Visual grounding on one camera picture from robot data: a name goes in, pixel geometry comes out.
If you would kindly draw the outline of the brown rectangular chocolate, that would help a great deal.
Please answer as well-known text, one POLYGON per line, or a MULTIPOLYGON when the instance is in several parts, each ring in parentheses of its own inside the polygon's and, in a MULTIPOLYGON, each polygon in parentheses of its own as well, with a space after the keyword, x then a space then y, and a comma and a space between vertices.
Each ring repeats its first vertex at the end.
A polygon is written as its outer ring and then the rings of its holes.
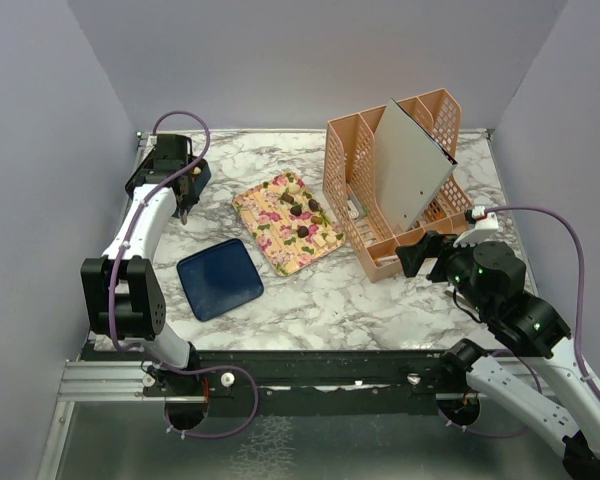
POLYGON ((285 203, 288 203, 288 204, 293 204, 293 203, 295 202, 295 199, 294 199, 294 197, 293 197, 293 196, 291 196, 291 195, 290 195, 290 194, 288 194, 288 193, 283 193, 283 194, 280 196, 280 199, 281 199, 283 202, 285 202, 285 203))

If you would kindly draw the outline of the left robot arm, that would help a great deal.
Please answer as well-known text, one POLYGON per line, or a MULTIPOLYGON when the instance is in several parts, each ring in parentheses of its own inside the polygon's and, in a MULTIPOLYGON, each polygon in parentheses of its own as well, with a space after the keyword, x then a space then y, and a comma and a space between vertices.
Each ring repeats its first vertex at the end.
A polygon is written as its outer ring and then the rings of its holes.
POLYGON ((199 199, 206 161, 192 154, 160 158, 151 151, 128 181, 130 204, 111 244, 80 268, 90 330, 119 352, 138 350, 167 370, 166 382, 186 395, 200 385, 195 347, 167 324, 166 300, 153 268, 164 227, 199 199))

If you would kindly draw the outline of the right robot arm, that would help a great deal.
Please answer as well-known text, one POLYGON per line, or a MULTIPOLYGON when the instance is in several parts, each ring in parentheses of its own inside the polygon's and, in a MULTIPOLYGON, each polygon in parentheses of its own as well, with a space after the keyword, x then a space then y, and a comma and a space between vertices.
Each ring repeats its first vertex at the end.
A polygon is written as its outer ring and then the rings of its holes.
POLYGON ((524 262, 504 242, 460 246, 455 236, 437 232, 395 253, 408 277, 435 259, 428 280, 450 283, 495 339, 531 367, 555 397, 529 387, 470 340, 445 352, 441 383, 452 391, 468 385, 498 403, 561 456, 571 478, 600 479, 600 398, 576 371, 574 336, 566 322, 525 289, 524 262))

